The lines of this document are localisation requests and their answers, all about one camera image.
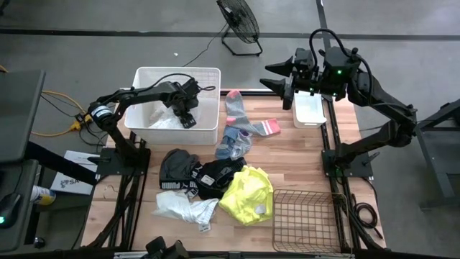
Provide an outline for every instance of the black fan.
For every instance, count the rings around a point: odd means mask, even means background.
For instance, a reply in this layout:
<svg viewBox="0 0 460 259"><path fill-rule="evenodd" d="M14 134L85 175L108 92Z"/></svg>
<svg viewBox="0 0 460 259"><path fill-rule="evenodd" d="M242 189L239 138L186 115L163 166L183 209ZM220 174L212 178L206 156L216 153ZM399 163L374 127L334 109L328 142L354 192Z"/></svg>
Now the black fan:
<svg viewBox="0 0 460 259"><path fill-rule="evenodd" d="M222 36L222 44L227 47L231 54L238 56L259 56L262 53L262 47L259 44L259 25L254 17L251 9L244 0L217 0L217 5L220 8L225 20L229 24L227 30ZM260 52L258 53L235 53L224 41L229 30L232 29L236 36L247 44L257 43Z"/></svg>

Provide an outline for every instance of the wooden tabletop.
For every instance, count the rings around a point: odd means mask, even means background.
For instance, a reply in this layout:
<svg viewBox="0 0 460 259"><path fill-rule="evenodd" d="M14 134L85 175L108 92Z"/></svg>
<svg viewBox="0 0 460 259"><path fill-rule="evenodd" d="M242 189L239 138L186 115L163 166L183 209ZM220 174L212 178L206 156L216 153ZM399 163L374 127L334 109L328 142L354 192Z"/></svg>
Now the wooden tabletop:
<svg viewBox="0 0 460 259"><path fill-rule="evenodd" d="M361 136L353 104L341 100L335 102L334 106L341 141L359 140ZM293 112L282 110L282 102L277 97L245 96L244 107L251 121L276 118L281 128L281 133L271 137L253 137L253 147L244 156L248 164L267 172L275 190L331 191L328 179L323 173L321 162L323 141L319 128L295 128ZM226 108L222 98L218 125L219 142L225 121ZM119 129L125 137L129 136L129 130L124 126L124 119L119 121ZM334 148L332 139L330 143L331 148ZM113 147L113 140L109 139L107 146ZM148 145L148 148L152 151L152 157L133 250L145 250L148 242L157 236L163 236L167 245L181 240L185 248L190 251L274 251L271 220L245 227L217 206L216 214L211 220L211 231L200 233L197 224L153 216L151 212L156 208L156 194L162 191L159 188L158 173L166 153L174 148L181 148L190 154L198 155L202 163L207 163L215 160L216 146ZM93 241L114 213L117 195L115 191L118 190L119 181L119 176L109 176L96 186L82 245ZM356 200L371 204L378 213L374 193L368 183L360 178L350 178L349 183ZM366 219L368 216L362 212L362 218ZM377 228L382 232L380 220ZM377 243L385 246L385 241L379 239L374 231L369 230L369 234Z"/></svg>

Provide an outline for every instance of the neon yellow garment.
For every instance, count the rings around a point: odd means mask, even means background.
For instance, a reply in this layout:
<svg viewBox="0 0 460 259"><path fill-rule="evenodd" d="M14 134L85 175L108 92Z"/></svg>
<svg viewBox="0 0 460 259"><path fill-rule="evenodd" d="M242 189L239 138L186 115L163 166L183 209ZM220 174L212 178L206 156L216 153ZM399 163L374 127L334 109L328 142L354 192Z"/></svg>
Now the neon yellow garment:
<svg viewBox="0 0 460 259"><path fill-rule="evenodd" d="M273 187L262 169L244 166L235 173L218 205L244 225L272 217Z"/></svg>

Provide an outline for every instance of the gray floor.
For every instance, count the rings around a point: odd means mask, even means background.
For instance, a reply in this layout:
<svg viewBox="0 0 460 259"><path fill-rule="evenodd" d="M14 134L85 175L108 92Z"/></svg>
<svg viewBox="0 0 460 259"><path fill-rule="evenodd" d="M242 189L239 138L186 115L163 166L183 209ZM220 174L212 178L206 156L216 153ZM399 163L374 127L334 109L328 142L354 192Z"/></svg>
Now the gray floor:
<svg viewBox="0 0 460 259"><path fill-rule="evenodd" d="M261 32L309 33L320 26L314 0L247 0ZM460 3L455 0L323 0L327 24L342 34L460 35ZM218 32L224 25L214 0L159 1L33 1L13 0L0 18L2 26L69 29L117 29L158 32ZM45 37L0 35L0 64L11 71L44 69L45 88L69 94L88 106L97 96L130 86L141 66L180 66L206 47L207 37ZM237 39L238 50L252 50ZM214 42L193 65L216 67L222 87L262 88L259 78L277 78L264 71L286 60L307 40L262 38L259 58L236 58ZM317 48L323 47L316 40ZM448 101L460 98L457 74L459 41L345 41L358 47L382 87L399 100L413 104L424 119ZM385 122L370 108L356 108L359 127ZM57 132L70 118L40 103L34 130ZM372 131L363 132L363 136ZM67 149L94 152L77 134L33 140L63 154ZM417 140L404 148L384 147L372 162L387 245L392 250L460 257L460 211L435 209L422 213L418 204L439 197L435 178L426 170ZM50 215L40 230L49 250L69 248L78 234L81 215L65 229L69 215Z"/></svg>

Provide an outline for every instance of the white box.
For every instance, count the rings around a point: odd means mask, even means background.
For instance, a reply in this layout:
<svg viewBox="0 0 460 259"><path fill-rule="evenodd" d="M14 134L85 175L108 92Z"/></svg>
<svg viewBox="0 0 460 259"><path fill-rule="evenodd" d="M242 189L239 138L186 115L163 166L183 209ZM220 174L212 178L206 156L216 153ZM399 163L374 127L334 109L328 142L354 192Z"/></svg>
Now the white box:
<svg viewBox="0 0 460 259"><path fill-rule="evenodd" d="M126 111L124 125L149 144L171 145L215 145L217 143L219 123L219 101L221 92L221 71L218 68L138 68L133 87L151 86L156 80L170 73L185 73L194 77L200 87L215 86L213 91L201 91L198 94L200 116L196 125L190 129L150 129L150 116L163 103L152 101L130 106ZM185 76L171 76L163 81L185 83Z"/></svg>
<svg viewBox="0 0 460 259"><path fill-rule="evenodd" d="M293 117L297 128L320 127L326 122L321 95L310 96L310 93L304 91L294 94Z"/></svg>

